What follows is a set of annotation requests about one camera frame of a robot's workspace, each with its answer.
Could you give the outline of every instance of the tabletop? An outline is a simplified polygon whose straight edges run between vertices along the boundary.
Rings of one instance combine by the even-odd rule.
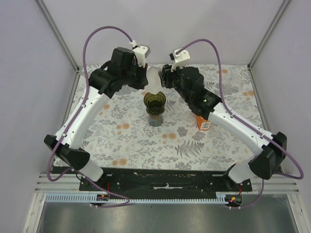
[[[90,74],[101,65],[88,65]],[[205,88],[219,95],[219,70],[216,65],[198,67]],[[237,113],[262,127],[247,66],[222,66],[225,100]],[[84,73],[76,89],[71,111],[85,88]],[[159,127],[148,123],[143,104],[146,94],[124,86],[103,106],[89,127],[84,150],[101,167],[227,170],[232,164],[252,157],[251,151],[233,134],[216,124],[208,131],[198,129],[195,115],[174,89],[164,89],[164,122]],[[68,166],[59,158],[55,166]]]

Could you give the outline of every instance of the orange box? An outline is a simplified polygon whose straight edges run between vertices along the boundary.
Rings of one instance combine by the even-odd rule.
[[[196,122],[198,123],[199,130],[207,131],[210,127],[211,122],[209,120],[205,120],[201,116],[195,115]]]

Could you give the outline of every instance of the white wall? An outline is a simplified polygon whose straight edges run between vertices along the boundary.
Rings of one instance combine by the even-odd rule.
[[[293,0],[255,63],[254,79],[271,130],[288,137],[301,164],[299,182],[311,216],[311,1]],[[287,161],[285,171],[296,172]]]
[[[74,71],[34,0],[1,2],[0,232],[21,232]]]
[[[138,43],[151,46],[148,63],[169,62],[168,54],[188,42],[213,41],[224,64],[248,64],[282,0],[44,0],[75,60],[88,35],[113,25]],[[117,46],[127,47],[120,32],[94,36],[87,63],[104,63]],[[208,45],[190,49],[191,63],[217,63]]]

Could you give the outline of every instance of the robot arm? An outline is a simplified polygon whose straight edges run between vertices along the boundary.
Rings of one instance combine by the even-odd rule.
[[[64,130],[82,105],[83,97],[63,127],[55,135],[47,135],[44,139],[45,144],[53,149],[60,137],[64,136],[56,150],[56,156],[93,181],[102,176],[103,170],[91,160],[88,152],[80,148],[86,131],[103,105],[122,86],[129,85],[135,89],[143,89],[148,84],[146,57],[150,53],[150,48],[137,46],[135,41],[132,42],[132,46],[133,50],[120,47],[114,49],[111,60],[92,72],[87,101],[67,134],[64,134]]]
[[[159,72],[162,86],[174,88],[193,113],[218,124],[234,134],[254,153],[253,158],[231,166],[225,174],[225,179],[229,183],[232,181],[241,183],[255,176],[266,180],[271,178],[273,172],[284,160],[284,153],[236,118],[233,118],[226,111],[221,98],[204,88],[204,77],[200,74],[199,69],[184,67],[190,59],[189,53],[184,50],[176,55],[176,51],[178,50],[170,54],[171,59],[175,63],[173,65],[164,65],[162,71]],[[284,134],[279,132],[273,135],[271,132],[252,124],[237,113],[233,113],[286,149],[287,138]]]

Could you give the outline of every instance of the floral pattern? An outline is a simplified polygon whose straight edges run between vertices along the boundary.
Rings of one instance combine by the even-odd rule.
[[[205,87],[219,95],[218,67],[192,66],[200,69]],[[90,74],[99,67],[88,65],[87,71]],[[227,103],[262,127],[247,67],[223,65],[222,74]],[[71,110],[85,86],[82,72]],[[102,167],[226,170],[252,156],[247,146],[216,124],[212,123],[208,131],[199,131],[195,115],[179,94],[174,89],[162,92],[167,102],[160,127],[150,126],[148,114],[141,108],[146,92],[124,86],[95,117],[81,147]],[[58,158],[54,164],[66,166]]]

